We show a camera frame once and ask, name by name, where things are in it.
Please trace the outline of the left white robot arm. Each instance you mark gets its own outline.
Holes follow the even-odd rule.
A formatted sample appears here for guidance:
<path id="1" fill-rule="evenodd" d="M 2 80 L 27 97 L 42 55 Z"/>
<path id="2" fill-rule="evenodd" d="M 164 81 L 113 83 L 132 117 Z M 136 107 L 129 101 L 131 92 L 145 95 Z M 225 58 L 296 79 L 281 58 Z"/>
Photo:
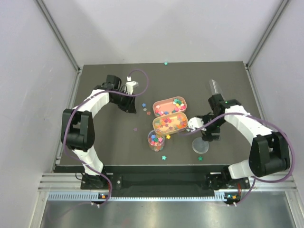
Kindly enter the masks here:
<path id="1" fill-rule="evenodd" d="M 94 148 L 94 117 L 108 103 L 117 105 L 126 113 L 135 114 L 133 91 L 138 85 L 130 76 L 127 77 L 125 85 L 122 85 L 119 77 L 108 75 L 106 82 L 97 85 L 81 104 L 63 111 L 61 142 L 75 153 L 83 164 L 85 173 L 92 176 L 91 182 L 97 188 L 105 187 L 108 177 L 102 174 L 104 164 Z"/>

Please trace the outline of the clear plastic scoop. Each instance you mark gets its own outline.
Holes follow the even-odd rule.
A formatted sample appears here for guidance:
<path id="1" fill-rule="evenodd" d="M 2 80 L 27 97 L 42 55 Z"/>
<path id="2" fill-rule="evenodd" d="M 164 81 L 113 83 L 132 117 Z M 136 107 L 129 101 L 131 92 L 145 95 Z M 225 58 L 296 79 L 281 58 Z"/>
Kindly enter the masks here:
<path id="1" fill-rule="evenodd" d="M 222 94 L 222 89 L 216 80 L 214 79 L 209 80 L 209 86 L 212 95 Z"/>

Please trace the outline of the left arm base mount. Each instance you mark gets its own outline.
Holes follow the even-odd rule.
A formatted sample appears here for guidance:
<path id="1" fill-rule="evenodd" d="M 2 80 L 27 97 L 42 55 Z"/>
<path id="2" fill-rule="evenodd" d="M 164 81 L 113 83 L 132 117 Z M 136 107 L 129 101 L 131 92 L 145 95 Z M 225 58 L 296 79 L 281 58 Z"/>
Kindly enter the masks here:
<path id="1" fill-rule="evenodd" d="M 112 183 L 110 187 L 109 181 L 102 176 L 92 176 L 86 173 L 76 173 L 75 178 L 80 181 L 82 190 L 119 190 L 122 187 L 123 176 L 116 174 L 108 174 L 108 179 Z"/>

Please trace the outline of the clear plastic jar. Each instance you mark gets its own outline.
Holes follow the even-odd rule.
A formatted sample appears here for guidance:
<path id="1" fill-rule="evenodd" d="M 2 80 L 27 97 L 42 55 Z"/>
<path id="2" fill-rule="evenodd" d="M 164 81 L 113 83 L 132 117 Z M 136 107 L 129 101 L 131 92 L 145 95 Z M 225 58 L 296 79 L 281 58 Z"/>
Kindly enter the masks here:
<path id="1" fill-rule="evenodd" d="M 149 132 L 148 137 L 148 145 L 154 152 L 159 152 L 163 150 L 165 145 L 165 137 L 163 132 L 155 129 Z"/>

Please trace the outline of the tan tray translucent star candies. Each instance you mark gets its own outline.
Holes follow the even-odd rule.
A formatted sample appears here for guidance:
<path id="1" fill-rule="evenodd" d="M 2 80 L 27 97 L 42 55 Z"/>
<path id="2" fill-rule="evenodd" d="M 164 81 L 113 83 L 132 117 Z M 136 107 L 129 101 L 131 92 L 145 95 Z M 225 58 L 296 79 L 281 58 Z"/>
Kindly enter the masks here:
<path id="1" fill-rule="evenodd" d="M 182 112 L 173 113 L 155 118 L 152 126 L 156 133 L 161 135 L 174 134 L 188 127 L 188 118 Z"/>

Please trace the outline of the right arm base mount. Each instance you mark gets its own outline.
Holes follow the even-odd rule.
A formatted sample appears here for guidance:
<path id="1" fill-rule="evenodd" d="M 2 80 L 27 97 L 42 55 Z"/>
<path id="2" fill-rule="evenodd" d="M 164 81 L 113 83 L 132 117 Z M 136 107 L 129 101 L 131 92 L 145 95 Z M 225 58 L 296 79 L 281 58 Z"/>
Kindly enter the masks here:
<path id="1" fill-rule="evenodd" d="M 226 178 L 220 172 L 211 172 L 206 175 L 206 182 L 209 188 L 212 190 L 220 189 L 238 189 L 239 187 L 243 190 L 250 188 L 250 183 L 248 178 L 241 179 L 230 179 Z"/>

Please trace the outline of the pink tray opaque star candies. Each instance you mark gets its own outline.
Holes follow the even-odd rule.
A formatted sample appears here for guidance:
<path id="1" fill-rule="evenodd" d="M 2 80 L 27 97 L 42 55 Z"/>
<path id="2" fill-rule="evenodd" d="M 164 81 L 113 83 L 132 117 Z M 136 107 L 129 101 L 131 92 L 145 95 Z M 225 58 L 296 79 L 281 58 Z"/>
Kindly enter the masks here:
<path id="1" fill-rule="evenodd" d="M 177 112 L 185 112 L 188 105 L 186 100 L 181 96 L 175 96 L 153 104 L 153 112 L 156 117 L 169 115 Z"/>

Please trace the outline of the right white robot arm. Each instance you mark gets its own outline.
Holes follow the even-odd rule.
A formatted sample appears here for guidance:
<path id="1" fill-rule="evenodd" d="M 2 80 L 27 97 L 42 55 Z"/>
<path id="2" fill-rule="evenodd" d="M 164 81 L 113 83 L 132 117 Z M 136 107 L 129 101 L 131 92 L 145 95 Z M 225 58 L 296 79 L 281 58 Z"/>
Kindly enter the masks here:
<path id="1" fill-rule="evenodd" d="M 265 127 L 244 109 L 236 100 L 224 100 L 221 94 L 208 99 L 212 111 L 202 116 L 207 124 L 202 131 L 202 139 L 207 142 L 219 140 L 220 127 L 224 123 L 234 126 L 250 143 L 249 158 L 242 162 L 226 166 L 222 174 L 222 183 L 233 188 L 239 179 L 256 176 L 264 177 L 290 168 L 289 148 L 280 132 Z"/>

